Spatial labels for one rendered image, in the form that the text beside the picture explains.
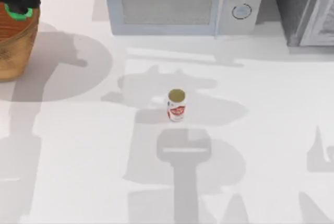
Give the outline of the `brown woven basket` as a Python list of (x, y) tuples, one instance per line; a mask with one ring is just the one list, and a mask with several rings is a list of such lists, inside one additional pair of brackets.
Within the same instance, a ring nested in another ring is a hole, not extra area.
[(24, 73), (40, 18), (40, 10), (33, 9), (25, 20), (15, 20), (7, 13), (6, 7), (0, 3), (0, 81), (13, 80)]

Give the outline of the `pale blue microwave door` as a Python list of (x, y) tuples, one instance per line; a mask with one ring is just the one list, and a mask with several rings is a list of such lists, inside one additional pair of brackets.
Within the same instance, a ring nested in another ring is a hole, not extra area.
[(212, 36), (219, 0), (106, 0), (115, 36)]

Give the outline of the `red and white can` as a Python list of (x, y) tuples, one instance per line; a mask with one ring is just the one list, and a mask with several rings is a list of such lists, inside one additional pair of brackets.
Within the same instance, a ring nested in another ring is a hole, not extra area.
[(182, 89), (172, 89), (168, 93), (167, 114), (171, 121), (178, 122), (184, 118), (186, 95)]

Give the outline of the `round microwave knob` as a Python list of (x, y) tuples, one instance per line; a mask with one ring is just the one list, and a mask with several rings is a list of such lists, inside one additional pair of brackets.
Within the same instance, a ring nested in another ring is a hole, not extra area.
[(252, 14), (252, 7), (248, 4), (234, 6), (232, 9), (232, 16), (237, 20), (248, 18)]

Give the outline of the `grey cabinet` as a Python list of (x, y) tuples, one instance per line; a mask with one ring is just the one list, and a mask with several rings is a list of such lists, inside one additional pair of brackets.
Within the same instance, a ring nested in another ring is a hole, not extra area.
[(301, 46), (311, 9), (309, 0), (276, 0), (288, 46)]

